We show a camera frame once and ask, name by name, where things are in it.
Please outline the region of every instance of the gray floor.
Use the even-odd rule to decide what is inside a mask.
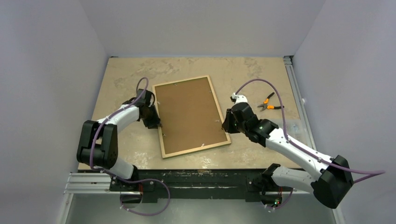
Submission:
[[[140,204],[137,211],[154,212],[165,204]],[[293,195],[287,206],[268,213],[261,203],[244,200],[172,199],[160,215],[142,217],[120,210],[117,195],[74,195],[67,224],[335,224],[331,209],[312,195]]]

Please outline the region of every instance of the cable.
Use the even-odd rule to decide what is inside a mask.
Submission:
[[[128,181],[128,180],[125,180],[125,179],[123,179],[123,178],[121,178],[121,177],[119,177],[119,176],[116,176],[115,174],[111,173],[109,170],[106,170],[106,169],[96,169],[96,168],[93,167],[93,151],[94,151],[94,149],[95,149],[95,143],[96,143],[96,140],[98,139],[100,130],[102,129],[103,125],[104,125],[109,119],[111,119],[112,117],[114,117],[116,114],[118,114],[118,113],[124,111],[125,109],[128,109],[128,108],[132,107],[133,105],[135,105],[136,101],[138,101],[138,100],[143,96],[143,94],[144,94],[144,93],[146,92],[146,90],[147,90],[147,87],[149,86],[149,79],[147,79],[146,77],[141,78],[141,79],[139,80],[139,82],[137,83],[136,92],[137,92],[137,90],[139,89],[139,85],[140,85],[140,82],[141,82],[142,80],[146,80],[146,86],[144,87],[143,91],[139,94],[139,96],[136,97],[128,106],[126,106],[126,107],[124,107],[124,108],[120,108],[120,109],[116,110],[115,112],[113,112],[112,114],[110,114],[110,115],[99,125],[99,127],[98,127],[98,129],[96,130],[96,133],[95,133],[95,135],[94,135],[94,137],[93,137],[93,140],[92,140],[91,152],[90,152],[90,156],[89,156],[89,166],[91,167],[92,170],[104,172],[104,173],[106,173],[106,174],[108,174],[108,175],[110,175],[110,176],[112,176],[112,177],[116,177],[117,179],[119,179],[120,181],[125,182],[125,183],[142,183],[142,182],[147,182],[147,181],[155,181],[155,182],[161,183],[161,184],[165,187],[166,191],[168,192],[168,200],[167,200],[167,202],[166,202],[166,205],[165,205],[161,210],[159,210],[158,212],[154,212],[154,213],[141,213],[141,212],[137,212],[137,211],[130,210],[130,209],[126,208],[126,207],[122,204],[121,197],[120,197],[121,207],[122,207],[123,209],[125,209],[126,211],[129,211],[129,212],[132,212],[132,213],[134,213],[134,214],[141,215],[141,216],[155,216],[155,215],[158,215],[158,214],[160,214],[161,212],[165,211],[165,209],[168,207],[168,205],[169,205],[169,203],[170,203],[170,191],[169,191],[168,186],[166,186],[165,183],[163,183],[162,181],[157,180],[157,179],[143,179],[143,180],[138,180],[138,181]]]
[[[377,176],[377,175],[381,175],[381,174],[384,174],[384,173],[385,173],[385,170],[361,171],[361,170],[356,170],[356,169],[349,169],[349,168],[346,168],[346,167],[342,167],[342,166],[333,164],[333,163],[331,163],[331,162],[327,162],[327,161],[325,161],[325,160],[319,158],[319,157],[316,156],[315,154],[313,154],[313,153],[311,153],[311,152],[305,150],[304,148],[300,147],[299,145],[297,145],[297,144],[294,143],[293,141],[291,141],[291,140],[289,139],[289,136],[287,135],[287,132],[286,132],[286,118],[285,118],[285,114],[284,114],[284,108],[283,108],[282,99],[281,99],[281,96],[280,96],[278,90],[275,88],[275,86],[274,86],[272,83],[270,83],[269,81],[267,81],[267,80],[265,80],[265,79],[262,79],[262,78],[254,78],[254,79],[252,79],[252,80],[247,81],[245,84],[243,84],[243,85],[235,92],[235,94],[238,95],[238,93],[242,90],[243,87],[245,87],[247,84],[249,84],[249,83],[251,83],[251,82],[254,82],[254,81],[262,81],[262,82],[265,82],[265,83],[267,83],[268,85],[270,85],[270,86],[272,87],[272,89],[274,89],[276,95],[278,96],[279,103],[281,104],[282,121],[283,121],[283,134],[284,134],[284,136],[285,136],[285,139],[286,139],[288,142],[290,142],[291,145],[293,145],[293,146],[296,147],[297,149],[303,151],[304,153],[310,155],[311,157],[317,159],[319,162],[323,162],[323,163],[325,163],[325,164],[327,164],[327,165],[329,165],[329,166],[332,166],[332,167],[334,167],[334,168],[338,168],[338,169],[341,169],[341,170],[344,170],[344,171],[347,171],[347,172],[351,172],[351,173],[366,174],[366,175],[367,175],[367,176],[364,176],[364,177],[362,177],[362,178],[359,178],[359,179],[355,180],[354,183],[359,183],[359,182],[361,182],[361,181],[363,181],[363,180],[366,180],[366,179],[368,179],[368,178],[371,178],[371,177],[373,177],[373,176]],[[286,204],[286,202],[289,200],[290,196],[285,200],[284,203],[282,203],[280,206],[278,206],[277,209],[281,208],[284,204]]]

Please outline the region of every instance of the orange-handled pliers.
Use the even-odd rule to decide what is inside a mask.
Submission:
[[[273,96],[275,93],[271,93],[269,96],[267,96],[267,99],[263,102],[263,104],[258,105],[257,107],[262,107],[261,111],[265,110],[265,109],[281,109],[281,106],[272,106],[272,105],[268,105],[269,102],[269,98],[271,98],[271,96]]]

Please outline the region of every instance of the white wall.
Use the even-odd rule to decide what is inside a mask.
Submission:
[[[396,218],[395,11],[394,0],[327,0],[293,58],[318,150],[387,171],[344,198],[348,224]]]
[[[0,3],[0,222],[54,224],[107,56],[78,0]]]
[[[293,55],[325,0],[80,0],[117,56]]]

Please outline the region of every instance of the worn table surface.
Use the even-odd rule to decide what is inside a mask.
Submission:
[[[209,75],[221,112],[233,105],[230,96],[252,78],[270,81],[281,94],[286,119],[299,119],[296,103],[282,58],[110,58],[99,91],[92,119],[97,120],[114,112],[135,96],[141,77],[149,79],[149,90],[154,84]],[[259,118],[281,119],[280,110],[260,112],[256,106],[272,93],[263,82],[253,82],[240,93],[245,95]],[[279,105],[275,96],[270,104]],[[118,135],[119,156],[140,169],[188,168],[266,168],[279,163],[297,168],[283,155],[249,141],[244,134],[231,134],[231,145],[208,149],[187,155],[163,159],[158,130],[147,129],[142,122],[134,122]],[[89,169],[80,164],[79,169]]]

